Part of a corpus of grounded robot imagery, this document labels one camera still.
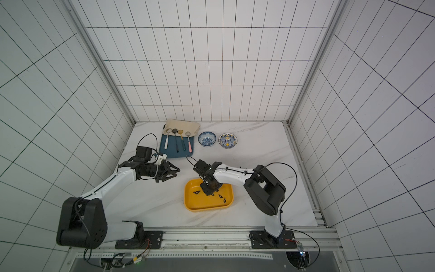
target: blue and white bowl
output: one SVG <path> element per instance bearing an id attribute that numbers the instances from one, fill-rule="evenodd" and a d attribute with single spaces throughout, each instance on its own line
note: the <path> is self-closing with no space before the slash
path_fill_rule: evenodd
<path id="1" fill-rule="evenodd" d="M 198 136 L 198 142 L 205 147 L 212 146 L 216 142 L 216 135 L 213 132 L 206 131 Z"/>
<path id="2" fill-rule="evenodd" d="M 237 144 L 237 137 L 231 133 L 224 133 L 219 137 L 219 144 L 223 148 L 232 148 Z"/>

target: white tiled wall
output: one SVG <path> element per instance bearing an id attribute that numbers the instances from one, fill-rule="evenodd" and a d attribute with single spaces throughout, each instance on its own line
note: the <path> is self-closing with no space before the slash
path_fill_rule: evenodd
<path id="1" fill-rule="evenodd" d="M 353 272 L 433 271 L 434 16 L 350 0 L 291 122 Z"/>
<path id="2" fill-rule="evenodd" d="M 0 270 L 59 271 L 62 203 L 113 171 L 132 126 L 58 0 L 0 1 Z"/>
<path id="3" fill-rule="evenodd" d="M 72 3 L 137 121 L 281 121 L 338 0 Z"/>

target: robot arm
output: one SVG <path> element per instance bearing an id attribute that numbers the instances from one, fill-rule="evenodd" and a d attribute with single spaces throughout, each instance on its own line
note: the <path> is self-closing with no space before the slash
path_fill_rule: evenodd
<path id="1" fill-rule="evenodd" d="M 104 242 L 119 241 L 128 248 L 144 244 L 145 234 L 141 222 L 107 222 L 104 210 L 128 185 L 142 176 L 165 181 L 177 176 L 179 168 L 166 161 L 166 155 L 158 155 L 156 163 L 149 163 L 152 148 L 136 149 L 136 156 L 119 165 L 116 174 L 78 198 L 68 198 L 62 205 L 56 241 L 59 245 L 97 248 Z M 265 232 L 278 244 L 283 233 L 278 207 L 284 200 L 285 186 L 264 166 L 254 169 L 234 168 L 214 162 L 208 165 L 199 160 L 194 170 L 204 182 L 201 189 L 206 195 L 217 191 L 223 183 L 243 186 L 255 205 L 266 214 Z"/>

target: tile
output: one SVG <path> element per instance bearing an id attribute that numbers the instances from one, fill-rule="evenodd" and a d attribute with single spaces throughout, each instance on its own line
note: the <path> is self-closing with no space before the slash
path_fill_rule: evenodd
<path id="1" fill-rule="evenodd" d="M 340 199 L 347 193 L 356 188 L 355 183 L 352 180 L 349 172 L 344 171 L 333 182 L 329 184 L 332 194 L 335 199 Z"/>
<path id="2" fill-rule="evenodd" d="M 16 243 L 43 248 L 54 248 L 54 245 L 56 244 L 56 233 L 27 225 Z"/>
<path id="3" fill-rule="evenodd" d="M 344 220 L 367 210 L 367 205 L 364 203 L 358 189 L 354 189 L 341 199 L 337 200 L 337 205 Z"/>
<path id="4" fill-rule="evenodd" d="M 292 27 L 305 27 L 308 25 L 310 16 L 312 16 L 312 11 L 316 1 L 309 0 L 304 1 L 300 5 L 296 5 L 296 11 L 294 12 L 293 21 L 291 23 Z"/>
<path id="5" fill-rule="evenodd" d="M 0 203 L 9 209 L 2 209 L 0 216 L 19 222 L 28 222 L 36 211 L 41 199 L 0 182 Z"/>
<path id="6" fill-rule="evenodd" d="M 362 129 L 366 130 L 399 96 L 399 92 L 386 81 L 383 81 L 354 117 Z"/>
<path id="7" fill-rule="evenodd" d="M 123 27 L 121 17 L 118 13 L 115 2 L 105 3 L 104 1 L 97 0 L 98 7 L 103 14 L 103 18 L 107 23 L 107 27 Z"/>
<path id="8" fill-rule="evenodd" d="M 363 133 L 364 132 L 357 121 L 352 118 L 343 128 L 340 134 L 338 134 L 338 136 L 334 139 L 334 145 L 337 148 L 338 153 L 342 155 L 350 146 L 355 143 L 355 141 L 357 141 L 357 139 Z"/>
<path id="9" fill-rule="evenodd" d="M 433 86 L 435 82 L 431 77 L 434 71 L 435 66 L 431 65 L 403 94 L 417 107 L 434 94 Z"/>
<path id="10" fill-rule="evenodd" d="M 44 57 L 50 66 L 56 71 L 59 77 L 65 82 L 73 92 L 80 86 L 79 78 L 74 74 L 66 60 L 62 57 L 59 50 L 55 49 Z"/>
<path id="11" fill-rule="evenodd" d="M 344 222 L 350 234 L 377 226 L 369 210 L 346 219 Z"/>
<path id="12" fill-rule="evenodd" d="M 389 131 L 410 115 L 416 107 L 403 96 L 399 97 L 366 131 L 372 142 L 376 143 Z"/>
<path id="13" fill-rule="evenodd" d="M 237 4 L 239 8 L 236 10 L 236 27 L 250 27 L 255 4 L 251 1 L 240 1 Z"/>
<path id="14" fill-rule="evenodd" d="M 430 252 L 433 248 L 435 228 L 422 213 L 385 224 L 379 228 L 394 255 L 408 254 L 409 252 Z M 397 236 L 403 233 L 407 233 L 409 239 L 418 241 L 418 243 L 406 244 L 405 241 L 397 239 Z"/>
<path id="15" fill-rule="evenodd" d="M 2 33 L 2 35 L 6 35 L 6 33 L 7 33 L 7 35 L 9 35 L 9 37 L 6 40 L 2 39 L 2 42 L 5 42 L 9 46 L 12 45 L 12 47 L 11 47 L 11 49 L 13 49 L 12 52 L 18 53 L 17 58 L 21 59 L 21 62 L 20 62 L 21 64 L 23 64 L 23 62 L 22 62 L 23 60 L 29 61 L 29 65 L 27 65 L 27 67 L 28 67 L 32 64 L 32 62 L 37 61 L 38 59 L 40 59 L 42 57 L 42 54 L 38 51 L 38 49 L 30 41 L 30 39 L 23 32 L 23 30 L 18 26 L 18 24 L 12 19 L 12 17 L 8 14 L 8 12 L 3 8 L 3 6 L 0 8 L 0 24 L 2 25 L 2 28 L 3 28 L 2 31 L 0 31 Z"/>
<path id="16" fill-rule="evenodd" d="M 11 161 L 0 156 L 0 173 L 3 173 L 11 164 Z"/>
<path id="17" fill-rule="evenodd" d="M 47 263 L 43 269 L 43 272 L 58 271 L 64 263 L 64 259 L 67 256 L 67 252 L 53 250 Z"/>
<path id="18" fill-rule="evenodd" d="M 258 52 L 259 60 L 272 59 L 273 49 L 274 49 L 277 35 L 278 35 L 277 28 L 268 27 L 263 29 L 260 51 Z"/>
<path id="19" fill-rule="evenodd" d="M 56 186 L 52 186 L 47 195 L 44 197 L 44 200 L 56 206 L 62 207 L 65 200 L 70 197 L 73 197 L 73 195 L 61 190 Z"/>
<path id="20" fill-rule="evenodd" d="M 396 256 L 395 258 L 403 272 L 415 271 L 416 269 L 420 271 L 430 271 L 432 269 L 432 259 L 434 256 L 435 253 L 422 253 L 414 254 L 412 258 L 409 258 L 409 255 Z"/>
<path id="21" fill-rule="evenodd" d="M 189 16 L 191 19 L 191 27 L 206 27 L 206 9 L 205 1 L 192 1 L 188 3 Z"/>
<path id="22" fill-rule="evenodd" d="M 308 26 L 322 27 L 325 23 L 328 24 L 329 21 L 326 20 L 326 17 L 328 16 L 328 12 L 331 13 L 331 9 L 334 9 L 333 2 L 333 0 L 315 2 L 310 20 L 308 21 Z"/>
<path id="23" fill-rule="evenodd" d="M 372 71 L 373 70 L 363 61 L 360 61 L 358 63 L 358 65 L 355 67 L 355 70 L 350 75 L 348 81 L 346 82 L 346 84 L 344 84 L 343 88 L 338 94 L 338 96 L 341 98 L 341 100 L 343 100 L 343 103 L 345 105 L 349 104 L 353 96 L 362 87 L 362 85 L 367 80 L 367 78 L 369 77 Z"/>
<path id="24" fill-rule="evenodd" d="M 335 202 L 334 196 L 329 187 L 326 187 L 318 196 L 323 209 L 329 207 Z"/>
<path id="25" fill-rule="evenodd" d="M 418 8 L 421 12 L 427 12 L 428 14 L 434 16 L 435 14 L 435 7 L 431 1 L 424 1 L 422 5 Z"/>
<path id="26" fill-rule="evenodd" d="M 375 67 L 378 64 L 414 13 L 413 10 L 400 5 L 396 5 L 393 8 L 387 20 L 367 48 L 367 51 L 362 56 L 371 67 Z"/>
<path id="27" fill-rule="evenodd" d="M 354 53 L 348 47 L 345 46 L 342 48 L 340 54 L 337 57 L 337 60 L 332 66 L 331 71 L 326 74 L 328 81 L 332 86 L 335 86 L 335 83 L 342 76 L 343 73 L 346 74 L 347 70 L 353 70 L 350 69 L 351 67 L 348 65 L 353 55 Z"/>
<path id="28" fill-rule="evenodd" d="M 343 246 L 343 249 L 345 251 L 346 259 L 348 261 L 359 259 L 358 254 L 356 253 L 356 250 L 355 250 L 355 246 L 354 246 L 350 236 L 342 237 L 342 238 L 340 238 L 340 241 L 341 241 L 341 245 Z"/>
<path id="29" fill-rule="evenodd" d="M 54 183 L 63 168 L 60 162 L 32 143 L 18 156 L 15 163 L 51 183 Z"/>
<path id="30" fill-rule="evenodd" d="M 361 184 L 358 190 L 369 208 L 406 192 L 389 167 Z"/>
<path id="31" fill-rule="evenodd" d="M 331 206 L 324 208 L 323 213 L 329 226 L 335 225 L 338 222 L 343 221 L 343 217 L 341 216 L 337 203 L 334 203 Z"/>
<path id="32" fill-rule="evenodd" d="M 355 249 L 361 259 L 391 256 L 391 250 L 388 248 L 382 233 L 378 228 L 371 228 L 362 232 L 351 235 Z"/>
<path id="33" fill-rule="evenodd" d="M 42 271 L 47 262 L 51 249 L 36 248 L 28 245 L 13 245 L 9 254 L 0 265 L 2 271 Z M 22 255 L 29 256 L 28 262 L 20 262 Z"/>
<path id="34" fill-rule="evenodd" d="M 351 121 L 351 119 L 352 119 L 352 114 L 349 112 L 349 110 L 345 108 L 328 131 L 328 134 L 333 141 L 349 124 L 349 121 Z"/>
<path id="35" fill-rule="evenodd" d="M 435 201 L 433 199 L 433 193 L 435 191 L 435 182 L 430 182 L 419 188 L 410 191 L 410 194 L 414 200 L 418 203 L 422 210 L 428 211 L 435 209 Z"/>
<path id="36" fill-rule="evenodd" d="M 346 166 L 343 161 L 338 159 L 326 172 L 325 178 L 328 181 L 328 184 L 333 182 L 341 173 L 346 170 Z"/>
<path id="37" fill-rule="evenodd" d="M 2 6 L 8 11 L 8 14 L 20 26 L 23 32 L 29 37 L 35 47 L 45 55 L 55 48 L 55 45 L 47 36 L 40 23 L 32 15 L 24 2 L 5 2 Z"/>
<path id="38" fill-rule="evenodd" d="M 363 272 L 364 268 L 362 267 L 361 260 L 353 260 L 348 261 L 349 269 L 352 272 Z"/>
<path id="39" fill-rule="evenodd" d="M 18 236 L 20 236 L 21 232 L 26 226 L 26 224 L 24 223 L 12 221 L 5 218 L 0 218 L 0 222 L 3 229 L 0 239 L 2 241 L 10 243 L 15 243 L 15 241 L 18 239 Z"/>
<path id="40" fill-rule="evenodd" d="M 434 33 L 435 23 L 432 21 L 386 77 L 401 93 L 433 63 L 434 59 L 428 57 L 433 55 L 433 48 L 427 45 L 433 43 Z"/>
<path id="41" fill-rule="evenodd" d="M 59 117 L 54 116 L 45 126 L 44 130 L 55 138 L 70 152 L 74 152 L 80 143 L 80 137 L 77 136 Z"/>
<path id="42" fill-rule="evenodd" d="M 86 134 L 89 126 L 77 114 L 77 112 L 66 103 L 57 113 L 57 116 L 64 121 L 79 137 Z"/>
<path id="43" fill-rule="evenodd" d="M 331 144 L 324 154 L 319 158 L 319 163 L 322 169 L 326 170 L 329 169 L 339 157 L 340 155 L 338 154 L 337 149 L 333 144 Z"/>
<path id="44" fill-rule="evenodd" d="M 41 199 L 44 198 L 51 187 L 51 183 L 16 164 L 12 164 L 3 173 L 0 181 Z"/>
<path id="45" fill-rule="evenodd" d="M 421 111 L 414 111 L 380 140 L 376 147 L 388 163 L 393 163 L 433 137 L 435 124 Z"/>
<path id="46" fill-rule="evenodd" d="M 364 153 L 348 170 L 355 184 L 359 186 L 381 170 L 387 167 L 387 163 L 376 150 L 372 147 Z"/>
<path id="47" fill-rule="evenodd" d="M 386 77 L 431 21 L 432 17 L 416 12 L 376 65 L 375 70 Z"/>
<path id="48" fill-rule="evenodd" d="M 276 1 L 269 5 L 264 18 L 264 27 L 279 27 L 283 17 L 284 5 L 286 1 Z"/>
<path id="49" fill-rule="evenodd" d="M 83 141 L 97 154 L 101 156 L 105 149 L 103 142 L 97 137 L 97 135 L 90 129 L 83 137 Z"/>
<path id="50" fill-rule="evenodd" d="M 54 112 L 19 78 L 14 78 L 0 89 L 0 94 L 39 126 L 44 126 Z"/>
<path id="51" fill-rule="evenodd" d="M 60 207 L 42 201 L 29 224 L 56 232 L 59 225 L 60 210 Z"/>
<path id="52" fill-rule="evenodd" d="M 66 167 L 74 171 L 74 173 L 79 175 L 84 180 L 89 180 L 90 176 L 92 175 L 92 170 L 90 170 L 89 167 L 87 167 L 74 155 L 68 161 Z"/>
<path id="53" fill-rule="evenodd" d="M 361 12 L 361 16 L 359 16 L 353 31 L 350 33 L 349 38 L 346 41 L 346 44 L 352 50 L 356 49 L 359 42 L 364 37 L 365 32 L 369 28 L 382 4 L 383 3 L 380 1 L 367 1 L 367 4 Z"/>
<path id="54" fill-rule="evenodd" d="M 381 271 L 402 271 L 394 257 L 383 257 L 361 260 L 364 270 L 381 272 Z"/>
<path id="55" fill-rule="evenodd" d="M 344 164 L 349 167 L 353 164 L 359 157 L 361 157 L 373 143 L 367 137 L 366 134 L 361 135 L 342 155 L 341 158 Z"/>
<path id="56" fill-rule="evenodd" d="M 338 33 L 338 37 L 341 40 L 347 40 L 351 31 L 354 29 L 357 19 L 360 17 L 366 3 L 367 1 L 365 0 L 353 2 L 348 15 L 345 17 L 344 24 Z"/>
<path id="57" fill-rule="evenodd" d="M 375 18 L 370 23 L 369 28 L 365 32 L 363 38 L 361 39 L 360 43 L 358 44 L 355 53 L 359 56 L 362 56 L 364 52 L 369 47 L 370 43 L 375 38 L 378 31 L 381 29 L 382 24 L 387 20 L 388 15 L 391 13 L 395 6 L 395 3 L 387 1 L 383 2 L 381 5 L 381 8 L 376 13 Z"/>
<path id="58" fill-rule="evenodd" d="M 346 106 L 343 104 L 340 98 L 336 98 L 322 119 L 322 123 L 327 131 L 332 127 L 345 108 Z"/>
<path id="59" fill-rule="evenodd" d="M 378 225 L 415 215 L 421 211 L 409 193 L 395 197 L 370 209 Z"/>
<path id="60" fill-rule="evenodd" d="M 29 140 L 3 122 L 0 122 L 0 139 L 0 153 L 11 161 L 15 160 L 30 143 Z"/>
<path id="61" fill-rule="evenodd" d="M 322 190 L 325 189 L 327 185 L 328 182 L 326 181 L 325 177 L 321 177 L 319 180 L 315 181 L 314 189 L 316 190 L 317 195 L 322 192 Z"/>

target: white-handled spoon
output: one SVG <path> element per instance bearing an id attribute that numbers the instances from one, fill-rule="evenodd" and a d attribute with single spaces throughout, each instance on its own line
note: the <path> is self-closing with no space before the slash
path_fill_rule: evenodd
<path id="1" fill-rule="evenodd" d="M 165 130 L 166 132 L 166 142 L 164 143 L 164 148 L 167 149 L 167 140 L 169 138 L 169 133 L 172 131 L 171 128 L 168 128 L 167 130 Z"/>

